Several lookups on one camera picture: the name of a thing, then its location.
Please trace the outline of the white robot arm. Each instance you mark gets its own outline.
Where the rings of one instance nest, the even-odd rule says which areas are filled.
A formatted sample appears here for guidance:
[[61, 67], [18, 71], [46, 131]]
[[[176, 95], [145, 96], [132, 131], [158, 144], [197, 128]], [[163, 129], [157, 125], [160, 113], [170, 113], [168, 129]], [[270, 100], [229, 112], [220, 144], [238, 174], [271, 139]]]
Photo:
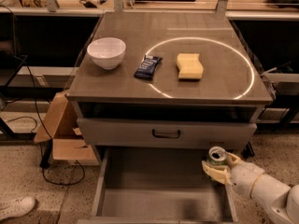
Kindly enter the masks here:
[[275, 224], [299, 224], [299, 185], [282, 183], [252, 162], [223, 151], [220, 163], [202, 161], [204, 172], [260, 205]]

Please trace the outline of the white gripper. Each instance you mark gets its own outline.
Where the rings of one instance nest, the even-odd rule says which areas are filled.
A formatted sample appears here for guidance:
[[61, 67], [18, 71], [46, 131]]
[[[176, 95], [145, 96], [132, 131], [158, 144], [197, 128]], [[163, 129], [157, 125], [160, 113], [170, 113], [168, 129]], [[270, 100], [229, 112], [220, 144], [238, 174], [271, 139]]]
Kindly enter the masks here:
[[213, 180], [228, 185], [232, 182], [233, 190], [239, 195], [252, 200], [260, 200], [265, 188], [260, 181], [265, 170], [252, 162], [244, 162], [240, 157], [227, 152], [227, 165], [216, 165], [202, 161], [203, 171]]

